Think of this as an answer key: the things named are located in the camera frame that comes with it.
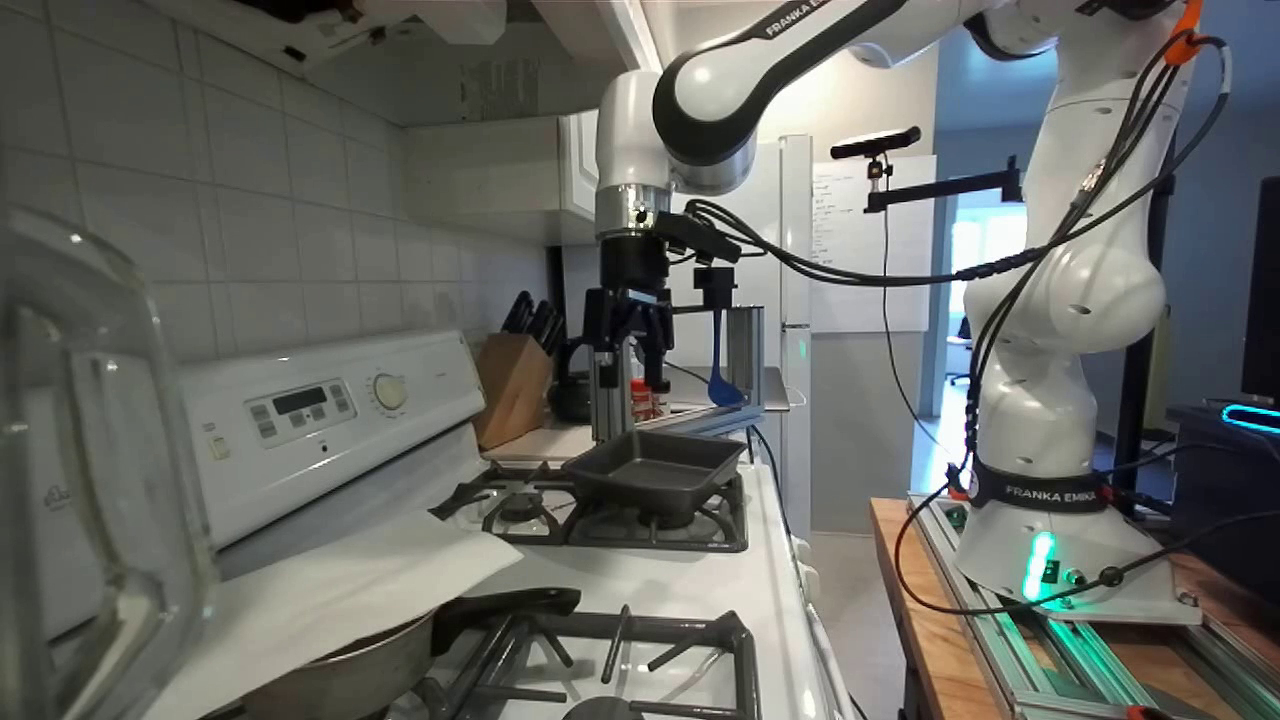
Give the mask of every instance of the control panel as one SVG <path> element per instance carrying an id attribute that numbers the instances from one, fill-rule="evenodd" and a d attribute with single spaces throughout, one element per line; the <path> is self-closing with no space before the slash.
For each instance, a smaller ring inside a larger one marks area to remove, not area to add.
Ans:
<path id="1" fill-rule="evenodd" d="M 264 445 L 287 445 L 295 437 L 310 437 L 316 428 L 329 428 L 329 424 L 357 417 L 346 378 L 287 388 L 278 397 L 252 397 L 245 409 L 247 409 L 252 428 Z"/>

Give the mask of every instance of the knife block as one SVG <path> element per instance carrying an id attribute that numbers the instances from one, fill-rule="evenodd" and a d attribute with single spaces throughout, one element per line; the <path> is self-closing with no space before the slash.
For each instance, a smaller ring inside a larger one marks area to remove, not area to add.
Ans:
<path id="1" fill-rule="evenodd" d="M 478 354 L 484 411 L 478 417 L 482 446 L 500 446 L 546 424 L 551 354 L 516 330 L 495 330 Z"/>

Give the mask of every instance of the cabinet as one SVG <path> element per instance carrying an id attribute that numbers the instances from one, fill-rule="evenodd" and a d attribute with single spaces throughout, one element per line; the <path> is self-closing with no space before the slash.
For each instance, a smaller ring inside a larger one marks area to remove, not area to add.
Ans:
<path id="1" fill-rule="evenodd" d="M 410 130 L 411 211 L 541 243 L 590 243 L 598 111 Z"/>

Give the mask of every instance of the ceiling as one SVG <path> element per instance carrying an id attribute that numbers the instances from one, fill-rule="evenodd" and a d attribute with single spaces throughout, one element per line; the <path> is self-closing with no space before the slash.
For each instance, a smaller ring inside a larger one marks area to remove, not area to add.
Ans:
<path id="1" fill-rule="evenodd" d="M 775 0 L 644 0 L 662 57 L 672 58 L 713 36 L 738 32 L 775 9 Z M 1207 0 L 1204 32 L 1233 42 L 1233 109 L 1280 109 L 1280 0 Z M 966 32 L 942 42 L 942 130 L 1030 128 L 1052 93 L 1052 53 L 1022 62 L 989 58 Z M 1212 62 L 1201 67 L 1195 97 L 1212 97 Z"/>

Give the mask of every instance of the white stove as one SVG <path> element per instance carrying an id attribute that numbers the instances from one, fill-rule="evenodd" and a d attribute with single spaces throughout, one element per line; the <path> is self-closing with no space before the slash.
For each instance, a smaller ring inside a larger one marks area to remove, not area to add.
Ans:
<path id="1" fill-rule="evenodd" d="M 469 424 L 482 411 L 482 384 L 457 330 L 238 359 L 200 366 L 186 384 L 230 578 L 376 527 L 404 507 L 430 516 L 490 466 Z M 590 437 L 567 430 L 548 446 L 546 459 L 558 464 L 584 453 Z M 677 703 L 748 720 L 751 711 L 738 703 L 740 691 L 766 720 L 853 715 L 835 660 L 823 653 L 821 623 L 800 592 L 775 480 L 766 464 L 740 464 L 740 500 L 748 542 L 738 551 L 516 542 L 526 558 L 469 595 L 573 587 L 582 601 L 578 614 L 546 620 L 562 639 L 546 639 L 546 623 L 538 639 L 521 639 L 516 695 L 490 715 L 590 720 L 623 698 L 640 715 L 644 707 L 663 715 L 662 707 Z M 703 636 L 652 666 L 680 645 L 667 629 L 724 629 L 727 614 L 740 629 L 727 636 L 748 639 L 751 666 L 724 639 L 703 645 Z M 465 645 L 442 656 L 421 688 L 450 695 L 442 670 L 465 670 L 465 656 Z"/>

